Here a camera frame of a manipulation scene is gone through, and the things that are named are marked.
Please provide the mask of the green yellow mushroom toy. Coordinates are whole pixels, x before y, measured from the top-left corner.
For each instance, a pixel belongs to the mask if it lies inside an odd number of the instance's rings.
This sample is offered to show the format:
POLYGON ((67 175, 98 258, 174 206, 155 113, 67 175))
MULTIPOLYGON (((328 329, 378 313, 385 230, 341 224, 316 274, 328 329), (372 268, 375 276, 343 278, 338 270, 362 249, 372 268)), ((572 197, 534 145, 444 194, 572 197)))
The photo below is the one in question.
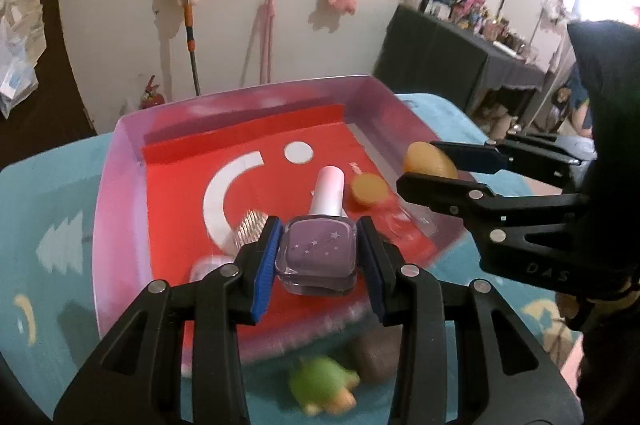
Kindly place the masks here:
POLYGON ((352 391, 360 384, 356 371, 330 357, 303 361, 288 377, 288 389, 308 416, 344 414, 357 405, 352 391))

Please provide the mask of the red fire extinguisher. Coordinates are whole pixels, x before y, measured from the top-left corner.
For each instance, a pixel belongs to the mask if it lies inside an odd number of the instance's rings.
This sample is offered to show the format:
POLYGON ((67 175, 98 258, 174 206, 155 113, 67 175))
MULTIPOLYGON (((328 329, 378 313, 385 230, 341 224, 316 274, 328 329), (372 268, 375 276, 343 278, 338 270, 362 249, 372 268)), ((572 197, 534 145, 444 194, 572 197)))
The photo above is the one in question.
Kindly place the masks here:
POLYGON ((146 83, 140 99, 140 108, 142 110, 161 106, 166 102, 164 95, 158 91, 159 88, 160 85, 155 83, 155 76, 152 75, 146 83))

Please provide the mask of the dark cloth side table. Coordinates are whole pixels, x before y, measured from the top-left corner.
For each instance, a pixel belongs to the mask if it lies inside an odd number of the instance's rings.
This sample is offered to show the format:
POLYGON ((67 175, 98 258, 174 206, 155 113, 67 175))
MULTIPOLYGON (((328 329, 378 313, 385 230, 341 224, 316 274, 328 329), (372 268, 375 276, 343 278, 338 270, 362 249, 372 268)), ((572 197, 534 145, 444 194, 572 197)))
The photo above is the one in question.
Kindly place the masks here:
POLYGON ((373 76, 395 93, 429 93, 472 113, 491 90, 539 90, 544 72, 449 22, 404 5, 386 28, 373 76))

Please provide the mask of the white round device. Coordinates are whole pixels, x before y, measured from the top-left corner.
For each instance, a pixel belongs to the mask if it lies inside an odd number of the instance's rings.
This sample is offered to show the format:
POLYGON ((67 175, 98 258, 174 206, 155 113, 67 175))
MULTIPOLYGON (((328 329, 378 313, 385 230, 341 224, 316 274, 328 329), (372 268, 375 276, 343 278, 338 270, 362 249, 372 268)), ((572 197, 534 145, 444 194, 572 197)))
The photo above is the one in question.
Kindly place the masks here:
POLYGON ((206 275, 216 269, 233 263, 233 258, 226 255, 207 255, 200 257, 190 270, 190 282, 203 280, 206 275))

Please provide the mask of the orange handled mop stick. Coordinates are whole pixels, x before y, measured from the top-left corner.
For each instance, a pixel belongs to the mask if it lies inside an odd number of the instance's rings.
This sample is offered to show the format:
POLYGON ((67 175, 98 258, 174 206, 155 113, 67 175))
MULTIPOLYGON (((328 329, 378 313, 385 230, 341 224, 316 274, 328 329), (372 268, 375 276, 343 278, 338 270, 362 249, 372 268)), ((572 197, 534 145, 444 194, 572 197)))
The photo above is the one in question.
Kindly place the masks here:
POLYGON ((184 26, 186 27, 186 47, 188 48, 189 57, 190 57, 194 93, 196 96, 200 96, 201 85, 200 85, 200 78, 198 77, 198 63, 196 62, 196 55, 195 55, 193 7, 192 7, 191 0, 184 0, 183 19, 184 19, 184 26))

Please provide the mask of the clear glass jar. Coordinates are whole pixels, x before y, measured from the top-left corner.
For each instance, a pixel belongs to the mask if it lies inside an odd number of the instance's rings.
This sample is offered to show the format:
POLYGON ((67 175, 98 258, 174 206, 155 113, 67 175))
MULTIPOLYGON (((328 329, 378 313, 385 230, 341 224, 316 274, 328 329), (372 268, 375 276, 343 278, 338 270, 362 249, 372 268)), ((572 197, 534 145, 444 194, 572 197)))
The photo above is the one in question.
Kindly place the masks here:
POLYGON ((385 215, 385 221, 390 230, 390 238, 400 247, 413 245, 423 237, 420 228, 402 206, 392 208, 385 215))

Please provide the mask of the orange round sponge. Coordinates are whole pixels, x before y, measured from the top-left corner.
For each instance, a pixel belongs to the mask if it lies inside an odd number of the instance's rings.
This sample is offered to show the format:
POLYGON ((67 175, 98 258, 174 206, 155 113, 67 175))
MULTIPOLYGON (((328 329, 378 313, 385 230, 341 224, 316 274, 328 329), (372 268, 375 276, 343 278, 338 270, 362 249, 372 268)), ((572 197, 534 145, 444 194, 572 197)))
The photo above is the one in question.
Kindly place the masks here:
POLYGON ((458 178, 458 170, 454 162, 439 148, 425 141, 414 141, 408 145, 402 167, 405 173, 448 179, 458 178))
POLYGON ((356 203, 367 208, 383 203, 390 196, 390 187, 386 181, 372 173, 361 173, 352 177, 349 191, 356 203))

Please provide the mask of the white plastic bag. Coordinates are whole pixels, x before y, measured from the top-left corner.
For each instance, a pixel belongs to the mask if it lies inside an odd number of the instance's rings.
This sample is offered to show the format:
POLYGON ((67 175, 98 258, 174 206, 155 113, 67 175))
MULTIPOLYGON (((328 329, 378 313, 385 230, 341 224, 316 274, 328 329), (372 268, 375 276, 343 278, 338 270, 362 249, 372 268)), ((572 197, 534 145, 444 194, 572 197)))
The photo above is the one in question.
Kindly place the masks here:
POLYGON ((33 93, 39 83, 28 59, 26 40, 14 32, 4 17, 1 18, 0 80, 1 114, 7 120, 11 111, 33 93))

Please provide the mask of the pink cardboard box tray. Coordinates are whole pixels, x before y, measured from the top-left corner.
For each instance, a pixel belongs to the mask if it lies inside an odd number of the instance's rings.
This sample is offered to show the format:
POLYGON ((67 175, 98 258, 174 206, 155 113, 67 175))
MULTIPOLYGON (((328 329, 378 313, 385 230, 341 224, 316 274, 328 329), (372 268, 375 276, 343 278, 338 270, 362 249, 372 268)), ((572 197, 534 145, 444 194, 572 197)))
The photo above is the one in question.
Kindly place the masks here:
POLYGON ((370 76, 254 86, 121 118, 94 216, 96 323, 106 333, 151 281, 186 283, 255 241, 266 219, 310 211, 322 167, 396 182, 431 141, 421 100, 370 76))

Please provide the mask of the teal star moon blanket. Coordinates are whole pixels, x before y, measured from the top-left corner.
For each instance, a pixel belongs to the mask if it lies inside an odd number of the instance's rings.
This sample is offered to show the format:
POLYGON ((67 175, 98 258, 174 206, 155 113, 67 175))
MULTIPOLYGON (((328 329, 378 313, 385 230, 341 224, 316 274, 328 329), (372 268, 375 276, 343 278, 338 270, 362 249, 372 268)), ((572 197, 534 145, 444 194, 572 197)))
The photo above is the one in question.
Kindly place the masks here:
MULTIPOLYGON (((450 101, 430 94, 397 97, 439 137, 486 140, 450 101)), ((52 415, 78 367, 99 343, 91 271, 96 196, 112 134, 79 140, 1 171, 1 353, 41 411, 52 415)), ((554 295, 477 267, 469 234, 430 267, 439 279, 468 284, 485 277, 564 363, 577 333, 560 320, 554 295)), ((288 392, 288 369, 298 355, 243 367, 252 424, 386 424, 393 380, 361 385, 357 408, 339 416, 306 416, 288 392)))

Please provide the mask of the brown earbuds case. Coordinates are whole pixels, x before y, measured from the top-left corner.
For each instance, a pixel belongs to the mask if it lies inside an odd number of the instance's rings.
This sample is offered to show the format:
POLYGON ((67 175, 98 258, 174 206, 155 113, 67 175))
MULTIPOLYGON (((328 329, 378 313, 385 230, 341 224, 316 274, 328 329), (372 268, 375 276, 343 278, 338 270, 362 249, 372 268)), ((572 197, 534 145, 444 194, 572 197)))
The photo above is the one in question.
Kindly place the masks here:
POLYGON ((397 373, 402 327, 372 327, 349 342, 360 379, 367 384, 381 384, 397 373))

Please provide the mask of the purple nail polish bottle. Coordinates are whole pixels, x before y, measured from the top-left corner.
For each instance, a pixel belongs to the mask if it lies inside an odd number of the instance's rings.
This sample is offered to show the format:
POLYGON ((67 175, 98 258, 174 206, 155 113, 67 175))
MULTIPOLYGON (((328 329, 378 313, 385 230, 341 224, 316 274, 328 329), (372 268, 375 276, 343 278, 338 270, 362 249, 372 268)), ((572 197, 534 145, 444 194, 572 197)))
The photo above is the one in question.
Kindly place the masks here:
POLYGON ((274 266, 288 292, 338 296, 355 287, 357 228, 343 210, 344 187, 341 168, 321 168, 309 213, 285 225, 274 266))

